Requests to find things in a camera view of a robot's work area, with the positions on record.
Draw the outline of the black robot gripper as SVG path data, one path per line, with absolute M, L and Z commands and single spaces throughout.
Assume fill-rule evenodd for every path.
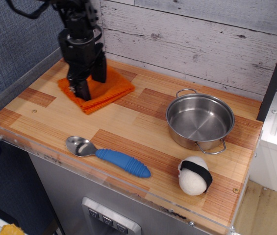
M 91 33 L 87 38 L 75 39 L 68 29 L 63 29 L 58 35 L 63 58 L 69 65 L 69 89 L 85 101 L 91 99 L 86 80 L 90 75 L 97 82 L 106 82 L 106 57 L 102 50 L 103 43 L 97 42 L 99 38 Z

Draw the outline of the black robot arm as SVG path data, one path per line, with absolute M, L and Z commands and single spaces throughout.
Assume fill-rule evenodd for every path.
M 64 61 L 69 65 L 69 89 L 78 98 L 88 101 L 91 94 L 87 78 L 106 82 L 106 57 L 98 40 L 102 29 L 97 25 L 97 10 L 89 0 L 47 1 L 64 24 L 58 40 Z

